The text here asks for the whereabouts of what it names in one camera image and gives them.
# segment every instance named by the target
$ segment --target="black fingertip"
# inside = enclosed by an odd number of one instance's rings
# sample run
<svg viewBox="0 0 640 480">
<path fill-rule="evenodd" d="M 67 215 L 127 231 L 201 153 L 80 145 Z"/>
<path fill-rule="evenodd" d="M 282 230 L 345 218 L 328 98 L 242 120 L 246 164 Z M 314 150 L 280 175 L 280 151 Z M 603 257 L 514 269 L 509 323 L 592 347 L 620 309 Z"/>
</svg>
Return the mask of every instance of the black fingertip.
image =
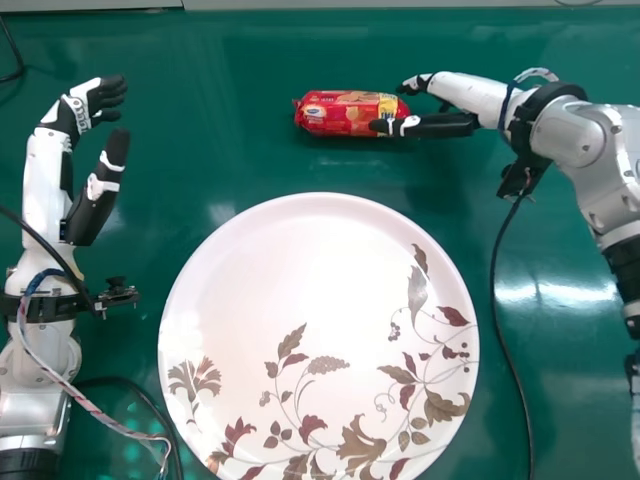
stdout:
<svg viewBox="0 0 640 480">
<path fill-rule="evenodd" d="M 103 110 L 102 114 L 97 118 L 103 122 L 115 122 L 120 120 L 120 117 L 122 117 L 122 114 L 118 110 Z"/>
<path fill-rule="evenodd" d="M 376 118 L 369 122 L 369 130 L 378 133 L 389 134 L 389 122 L 384 118 Z"/>
<path fill-rule="evenodd" d="M 126 85 L 124 76 L 111 75 L 109 77 L 102 77 L 100 82 L 100 88 L 102 90 L 114 90 L 120 88 L 122 85 Z"/>
<path fill-rule="evenodd" d="M 109 139 L 104 151 L 107 153 L 109 163 L 122 166 L 127 160 L 129 144 L 131 143 L 131 133 L 126 128 L 116 128 Z"/>
<path fill-rule="evenodd" d="M 117 97 L 106 97 L 100 99 L 100 109 L 115 107 L 124 102 L 124 95 L 118 95 Z"/>
</svg>

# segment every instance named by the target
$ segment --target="floral plate pattern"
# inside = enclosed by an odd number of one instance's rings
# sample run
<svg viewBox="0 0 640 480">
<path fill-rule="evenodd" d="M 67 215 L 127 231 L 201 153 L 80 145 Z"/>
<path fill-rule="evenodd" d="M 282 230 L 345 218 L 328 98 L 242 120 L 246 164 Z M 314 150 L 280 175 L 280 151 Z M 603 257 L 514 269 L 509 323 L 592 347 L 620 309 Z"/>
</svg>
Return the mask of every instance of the floral plate pattern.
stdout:
<svg viewBox="0 0 640 480">
<path fill-rule="evenodd" d="M 291 208 L 296 201 L 300 208 Z M 283 245 L 287 238 L 307 239 L 308 248 Z M 210 241 L 215 248 L 203 250 Z M 363 241 L 370 250 L 361 252 Z M 315 262 L 298 261 L 314 251 Z M 205 262 L 212 252 L 229 261 Z M 338 280 L 370 263 L 370 272 L 396 274 L 372 273 L 355 287 Z M 274 268 L 293 280 L 261 280 Z M 344 277 L 332 276 L 337 268 Z M 202 271 L 213 274 L 197 278 Z M 181 282 L 189 288 L 181 291 Z M 255 286 L 263 296 L 247 295 Z M 276 307 L 282 303 L 289 308 Z M 271 321 L 269 306 L 281 320 Z M 159 357 L 174 422 L 220 478 L 398 480 L 428 468 L 458 430 L 479 341 L 464 283 L 431 237 L 373 202 L 305 194 L 239 215 L 194 253 L 167 302 Z"/>
</svg>

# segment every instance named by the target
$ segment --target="red snack package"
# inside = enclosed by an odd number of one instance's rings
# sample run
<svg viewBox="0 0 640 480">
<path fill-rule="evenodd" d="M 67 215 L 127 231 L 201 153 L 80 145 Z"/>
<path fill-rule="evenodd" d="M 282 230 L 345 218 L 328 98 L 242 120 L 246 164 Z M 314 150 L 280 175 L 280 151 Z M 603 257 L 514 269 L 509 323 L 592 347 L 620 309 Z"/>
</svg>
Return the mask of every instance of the red snack package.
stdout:
<svg viewBox="0 0 640 480">
<path fill-rule="evenodd" d="M 293 104 L 296 125 L 314 135 L 384 137 L 369 129 L 371 120 L 410 115 L 395 95 L 358 90 L 313 90 Z"/>
</svg>

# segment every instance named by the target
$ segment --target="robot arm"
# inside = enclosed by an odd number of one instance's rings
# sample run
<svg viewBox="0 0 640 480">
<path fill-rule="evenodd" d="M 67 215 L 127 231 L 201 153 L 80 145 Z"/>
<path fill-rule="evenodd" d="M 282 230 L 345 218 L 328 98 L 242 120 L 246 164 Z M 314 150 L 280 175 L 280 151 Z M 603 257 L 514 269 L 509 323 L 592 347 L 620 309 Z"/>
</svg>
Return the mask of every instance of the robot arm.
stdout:
<svg viewBox="0 0 640 480">
<path fill-rule="evenodd" d="M 94 78 L 73 87 L 53 104 L 27 142 L 22 201 L 24 220 L 60 253 L 80 279 L 83 276 L 73 259 L 73 249 L 75 245 L 91 244 L 113 207 L 116 184 L 124 170 L 128 132 L 116 130 L 107 149 L 102 152 L 101 158 L 114 156 L 116 160 L 98 163 L 116 165 L 120 169 L 117 178 L 101 181 L 106 176 L 104 169 L 97 167 L 73 204 L 71 155 L 83 133 L 102 122 L 120 118 L 120 112 L 111 107 L 124 101 L 126 90 L 127 85 L 121 75 Z M 90 202 L 83 201 L 89 190 L 115 192 L 101 195 L 99 200 L 94 194 L 97 205 L 93 207 Z M 88 208 L 92 209 L 91 214 L 87 213 Z M 22 244 L 25 254 L 5 286 L 6 293 L 14 296 L 21 294 L 36 273 L 57 267 L 56 262 L 27 233 L 23 233 Z M 76 293 L 68 282 L 52 277 L 45 280 L 43 289 L 52 287 L 53 283 L 61 284 L 56 286 L 62 289 L 63 295 Z"/>
<path fill-rule="evenodd" d="M 503 172 L 501 198 L 530 194 L 554 163 L 572 181 L 580 211 L 618 280 L 627 327 L 640 339 L 640 109 L 599 105 L 584 90 L 557 81 L 546 69 L 525 73 L 551 80 L 520 90 L 514 84 L 464 73 L 422 74 L 405 80 L 399 93 L 430 93 L 498 129 L 518 160 Z M 374 120 L 371 128 L 402 136 L 430 135 L 441 114 Z"/>
<path fill-rule="evenodd" d="M 105 121 L 127 89 L 120 75 L 95 78 L 62 95 L 36 126 L 27 143 L 23 183 L 23 218 L 42 236 L 82 280 L 73 259 L 76 246 L 91 245 L 113 208 L 120 189 L 129 148 L 129 132 L 116 129 L 85 186 L 75 200 L 71 154 L 81 135 Z M 23 233 L 24 252 L 5 283 L 1 309 L 8 318 L 11 339 L 0 352 L 0 466 L 13 465 L 8 478 L 51 478 L 64 445 L 70 399 L 46 377 L 18 340 L 16 311 L 31 280 L 40 272 L 59 268 L 30 235 Z M 133 303 L 137 291 L 125 288 L 124 278 L 111 279 L 111 288 L 93 296 L 90 308 Z M 59 376 L 71 381 L 81 365 L 81 349 L 73 338 L 75 316 L 87 308 L 66 278 L 49 276 L 38 287 L 26 312 L 25 338 L 33 352 Z M 30 458 L 25 463 L 22 459 Z M 0 478 L 6 477 L 0 468 Z"/>
</svg>

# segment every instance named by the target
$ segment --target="green tabletop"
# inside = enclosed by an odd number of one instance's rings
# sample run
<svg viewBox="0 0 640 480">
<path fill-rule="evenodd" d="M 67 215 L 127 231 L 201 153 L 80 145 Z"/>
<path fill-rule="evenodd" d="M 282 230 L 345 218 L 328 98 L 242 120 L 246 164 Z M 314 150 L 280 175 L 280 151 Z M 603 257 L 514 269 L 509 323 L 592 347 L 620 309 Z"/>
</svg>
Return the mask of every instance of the green tabletop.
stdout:
<svg viewBox="0 0 640 480">
<path fill-rule="evenodd" d="M 420 478 L 525 479 L 526 436 L 514 382 L 492 330 L 488 264 L 509 204 L 495 197 L 513 154 L 495 132 L 447 142 L 312 139 L 292 124 L 291 100 L 311 89 L 392 91 L 416 73 L 453 70 L 507 81 L 546 66 L 595 102 L 640 104 L 640 10 L 344 10 L 187 14 L 91 13 L 8 19 L 29 65 L 0 86 L 0 202 L 20 209 L 25 142 L 51 103 L 94 76 L 123 73 L 123 126 L 133 132 L 117 208 L 78 264 L 93 290 L 126 274 L 137 310 L 79 318 L 79 378 L 123 375 L 161 401 L 156 342 L 164 301 L 194 249 L 259 202 L 335 191 L 381 202 L 425 228 L 457 263 L 482 342 L 471 409 L 451 446 Z M 11 68 L 0 39 L 0 65 Z M 428 98 L 410 100 L 432 111 Z M 76 188 L 109 133 L 83 138 Z M 636 478 L 623 357 L 634 347 L 620 301 L 574 200 L 551 169 L 504 241 L 502 322 L 531 402 L 538 476 Z M 20 233 L 0 230 L 0 266 Z M 157 431 L 126 392 L 95 391 L 127 425 Z M 190 480 L 211 478 L 189 450 Z M 152 478 L 135 442 L 74 407 L 65 479 Z"/>
</svg>

